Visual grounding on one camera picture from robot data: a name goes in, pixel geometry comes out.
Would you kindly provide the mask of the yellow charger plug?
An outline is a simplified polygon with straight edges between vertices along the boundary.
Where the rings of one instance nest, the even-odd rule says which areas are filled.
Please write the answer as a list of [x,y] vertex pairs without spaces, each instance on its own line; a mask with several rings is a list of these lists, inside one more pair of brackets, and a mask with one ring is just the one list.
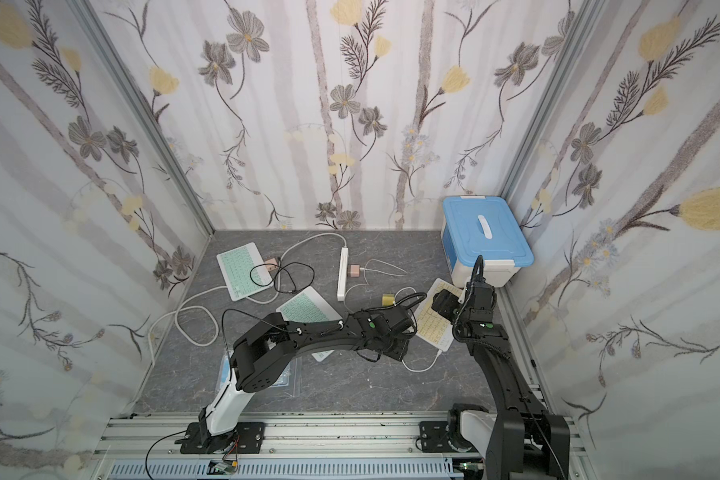
[[383,294],[382,295],[381,305],[383,307],[392,306],[394,304],[395,304],[395,295],[394,294]]

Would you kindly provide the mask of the yellow wireless keyboard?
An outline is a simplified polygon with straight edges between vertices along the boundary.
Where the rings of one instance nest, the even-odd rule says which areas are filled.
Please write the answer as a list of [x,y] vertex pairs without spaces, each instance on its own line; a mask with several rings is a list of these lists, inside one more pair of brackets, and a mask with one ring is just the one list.
[[451,323],[447,318],[439,315],[432,308],[432,304],[434,296],[444,290],[455,294],[457,297],[460,297],[463,292],[462,289],[441,278],[437,278],[427,291],[427,298],[414,311],[418,325],[417,336],[443,352],[447,351],[453,342]]

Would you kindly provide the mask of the white power strip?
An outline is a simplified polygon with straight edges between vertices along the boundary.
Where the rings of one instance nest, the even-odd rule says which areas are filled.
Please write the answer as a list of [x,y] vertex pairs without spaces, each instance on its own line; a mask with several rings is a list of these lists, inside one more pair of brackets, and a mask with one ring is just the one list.
[[348,269],[349,269],[349,249],[347,247],[342,247],[341,251],[340,251],[337,291],[336,291],[336,298],[339,302],[343,302],[346,297]]

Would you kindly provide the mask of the green wireless keyboard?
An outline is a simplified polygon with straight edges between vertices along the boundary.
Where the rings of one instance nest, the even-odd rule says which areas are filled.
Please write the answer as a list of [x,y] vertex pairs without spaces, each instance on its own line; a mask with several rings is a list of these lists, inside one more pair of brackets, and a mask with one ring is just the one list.
[[233,302],[251,297],[273,285],[273,279],[254,242],[219,253],[216,260]]
[[307,287],[276,309],[286,321],[338,322],[342,316],[313,288]]

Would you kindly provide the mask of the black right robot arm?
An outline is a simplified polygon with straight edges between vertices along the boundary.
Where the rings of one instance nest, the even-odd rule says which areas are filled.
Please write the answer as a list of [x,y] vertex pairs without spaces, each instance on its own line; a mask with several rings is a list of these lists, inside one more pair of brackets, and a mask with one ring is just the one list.
[[505,327],[493,321],[494,287],[473,281],[463,296],[443,290],[432,309],[448,319],[453,338],[466,345],[483,372],[496,414],[475,406],[451,410],[452,441],[469,443],[483,459],[485,479],[567,479],[570,429],[531,390],[512,352]]

